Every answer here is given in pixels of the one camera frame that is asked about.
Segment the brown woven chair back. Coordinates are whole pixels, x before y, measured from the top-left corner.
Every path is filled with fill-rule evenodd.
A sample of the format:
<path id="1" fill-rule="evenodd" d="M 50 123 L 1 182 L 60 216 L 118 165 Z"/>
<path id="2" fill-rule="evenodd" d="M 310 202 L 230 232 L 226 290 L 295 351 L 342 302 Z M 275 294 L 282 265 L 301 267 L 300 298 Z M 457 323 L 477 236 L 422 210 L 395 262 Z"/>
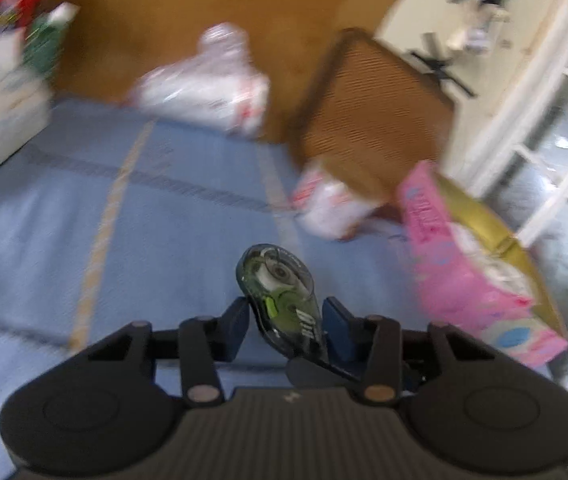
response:
<path id="1" fill-rule="evenodd" d="M 361 28 L 338 33 L 290 119 L 288 145 L 299 166 L 317 156 L 351 162 L 397 206 L 397 188 L 421 160 L 436 162 L 455 105 L 421 73 Z"/>

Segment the pink tin box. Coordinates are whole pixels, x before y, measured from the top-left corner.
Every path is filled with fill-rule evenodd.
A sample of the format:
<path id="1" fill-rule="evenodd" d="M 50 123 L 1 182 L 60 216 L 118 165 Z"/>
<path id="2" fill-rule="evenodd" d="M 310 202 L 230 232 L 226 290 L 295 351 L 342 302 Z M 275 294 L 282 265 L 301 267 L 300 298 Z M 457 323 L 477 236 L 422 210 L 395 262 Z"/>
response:
<path id="1" fill-rule="evenodd" d="M 421 308 L 529 367 L 568 348 L 565 323 L 525 248 L 504 222 L 419 162 L 399 186 Z"/>

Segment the blue checked tablecloth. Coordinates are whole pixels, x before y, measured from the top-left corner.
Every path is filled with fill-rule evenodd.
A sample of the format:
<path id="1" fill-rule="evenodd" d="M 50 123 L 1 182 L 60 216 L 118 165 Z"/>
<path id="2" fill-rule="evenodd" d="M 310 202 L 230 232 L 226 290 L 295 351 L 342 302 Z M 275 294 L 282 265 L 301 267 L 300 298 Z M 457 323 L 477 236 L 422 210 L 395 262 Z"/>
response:
<path id="1" fill-rule="evenodd" d="M 351 242 L 299 226 L 283 152 L 131 110 L 62 100 L 50 125 L 0 166 L 0 408 L 67 359 L 76 324 L 90 341 L 145 320 L 169 330 L 237 297 L 251 245 L 286 247 L 320 297 L 355 314 L 425 326 L 414 307 L 403 229 L 371 222 Z M 187 416 L 134 465 L 134 479 L 461 479 L 399 417 L 346 393 L 296 391 L 284 359 L 250 327 L 222 366 L 231 408 Z M 0 479 L 17 479 L 0 440 Z"/>

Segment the green drink carton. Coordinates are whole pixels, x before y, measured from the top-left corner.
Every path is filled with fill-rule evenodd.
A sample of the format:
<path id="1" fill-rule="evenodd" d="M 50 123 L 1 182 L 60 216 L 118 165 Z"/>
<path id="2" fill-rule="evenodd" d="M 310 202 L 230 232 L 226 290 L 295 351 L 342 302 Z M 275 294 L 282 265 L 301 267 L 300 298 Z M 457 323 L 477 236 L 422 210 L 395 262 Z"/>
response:
<path id="1" fill-rule="evenodd" d="M 55 79 L 64 40 L 78 11 L 80 7 L 73 3 L 60 3 L 52 11 L 40 14 L 26 32 L 23 64 L 49 84 Z"/>

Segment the wooden floor-pattern board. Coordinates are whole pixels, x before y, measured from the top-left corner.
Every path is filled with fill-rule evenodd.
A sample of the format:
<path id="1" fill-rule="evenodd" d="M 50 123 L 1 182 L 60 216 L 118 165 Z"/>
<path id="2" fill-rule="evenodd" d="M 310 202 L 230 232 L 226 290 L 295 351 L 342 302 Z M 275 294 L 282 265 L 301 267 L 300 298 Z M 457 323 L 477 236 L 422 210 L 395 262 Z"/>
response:
<path id="1" fill-rule="evenodd" d="M 377 29 L 395 0 L 49 0 L 80 9 L 64 45 L 60 90 L 123 101 L 153 68 L 193 54 L 200 34 L 229 22 L 248 32 L 271 82 L 264 137 L 285 139 L 293 111 L 334 35 Z"/>

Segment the clear bag with white roll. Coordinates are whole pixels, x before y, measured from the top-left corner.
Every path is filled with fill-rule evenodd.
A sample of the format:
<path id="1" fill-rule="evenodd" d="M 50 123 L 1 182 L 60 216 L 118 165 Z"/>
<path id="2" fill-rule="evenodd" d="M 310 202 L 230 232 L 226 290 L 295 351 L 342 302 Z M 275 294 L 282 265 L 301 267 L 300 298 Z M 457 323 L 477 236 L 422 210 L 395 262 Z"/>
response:
<path id="1" fill-rule="evenodd" d="M 270 78 L 252 64 L 247 32 L 221 23 L 203 32 L 195 55 L 140 77 L 130 101 L 158 118 L 254 139 L 270 88 Z"/>

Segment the green correction tape dispenser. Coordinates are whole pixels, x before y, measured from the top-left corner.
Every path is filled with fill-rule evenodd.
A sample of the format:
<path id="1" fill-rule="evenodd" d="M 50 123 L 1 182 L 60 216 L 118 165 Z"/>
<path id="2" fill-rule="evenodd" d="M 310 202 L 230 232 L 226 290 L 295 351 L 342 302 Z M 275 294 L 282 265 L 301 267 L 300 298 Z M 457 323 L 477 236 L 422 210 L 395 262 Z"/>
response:
<path id="1" fill-rule="evenodd" d="M 309 269 L 273 244 L 249 247 L 236 266 L 236 281 L 264 339 L 287 359 L 302 358 L 343 382 L 354 376 L 329 357 L 323 316 Z"/>

